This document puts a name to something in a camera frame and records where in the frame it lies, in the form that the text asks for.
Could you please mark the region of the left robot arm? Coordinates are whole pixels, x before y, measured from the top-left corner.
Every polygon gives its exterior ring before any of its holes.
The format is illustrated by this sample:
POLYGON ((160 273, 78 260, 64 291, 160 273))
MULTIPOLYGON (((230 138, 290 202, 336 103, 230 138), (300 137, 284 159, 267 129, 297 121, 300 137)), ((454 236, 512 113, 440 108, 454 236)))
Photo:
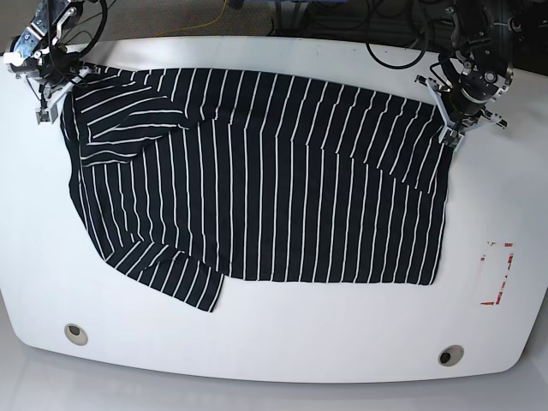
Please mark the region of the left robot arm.
POLYGON ((466 133, 508 123, 486 105, 501 98, 514 79, 514 66, 492 49, 494 26, 488 8, 480 1, 449 1, 446 13, 453 25, 451 48, 441 50, 429 67, 430 77, 417 76, 443 120, 438 141, 457 149, 466 133))

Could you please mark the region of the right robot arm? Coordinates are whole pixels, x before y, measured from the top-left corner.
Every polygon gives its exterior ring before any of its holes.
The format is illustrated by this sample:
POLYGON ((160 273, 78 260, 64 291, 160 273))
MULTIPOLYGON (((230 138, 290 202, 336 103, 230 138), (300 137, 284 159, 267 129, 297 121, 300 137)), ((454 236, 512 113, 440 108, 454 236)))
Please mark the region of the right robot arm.
POLYGON ((84 57, 104 32, 110 10, 105 0, 98 4, 100 22, 83 49, 70 51, 66 36, 80 25, 85 3, 41 1, 31 22, 2 54, 7 70, 24 79, 39 101, 35 110, 37 123, 55 122, 59 101, 73 89, 86 87, 86 77, 95 72, 84 63, 84 57))

